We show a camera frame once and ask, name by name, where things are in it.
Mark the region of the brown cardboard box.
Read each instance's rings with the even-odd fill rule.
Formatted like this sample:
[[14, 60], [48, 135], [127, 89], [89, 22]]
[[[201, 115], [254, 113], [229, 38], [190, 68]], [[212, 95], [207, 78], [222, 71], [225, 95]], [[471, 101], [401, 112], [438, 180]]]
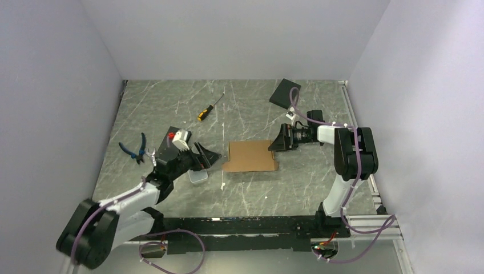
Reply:
[[222, 164], [224, 172], [276, 171], [279, 164], [274, 152], [269, 151], [270, 140], [232, 141], [228, 144], [228, 161]]

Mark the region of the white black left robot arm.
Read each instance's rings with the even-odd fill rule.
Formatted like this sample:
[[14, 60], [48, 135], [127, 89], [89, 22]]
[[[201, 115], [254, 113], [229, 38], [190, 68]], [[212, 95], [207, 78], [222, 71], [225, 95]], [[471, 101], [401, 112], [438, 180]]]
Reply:
[[169, 161], [160, 160], [155, 151], [149, 152], [152, 171], [137, 186], [113, 198], [80, 202], [59, 236], [56, 250], [74, 265], [95, 269], [128, 240], [141, 235], [151, 240], [160, 238], [164, 215], [154, 206], [169, 196], [177, 178], [188, 171], [209, 169], [221, 158], [220, 153], [198, 142], [195, 148], [197, 152], [188, 146], [179, 148]]

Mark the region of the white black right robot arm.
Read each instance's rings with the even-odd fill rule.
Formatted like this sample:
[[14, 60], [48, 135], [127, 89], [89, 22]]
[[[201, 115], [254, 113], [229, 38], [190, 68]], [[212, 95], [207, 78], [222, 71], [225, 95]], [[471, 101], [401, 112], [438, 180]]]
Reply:
[[314, 222], [322, 237], [330, 236], [337, 228], [334, 218], [344, 216], [346, 206], [359, 185], [378, 170], [378, 158], [373, 134], [369, 127], [354, 128], [347, 124], [329, 124], [321, 110], [311, 110], [300, 121], [283, 123], [268, 151], [295, 150], [300, 144], [320, 143], [333, 146], [334, 169], [337, 173], [329, 195], [322, 203], [325, 214]]

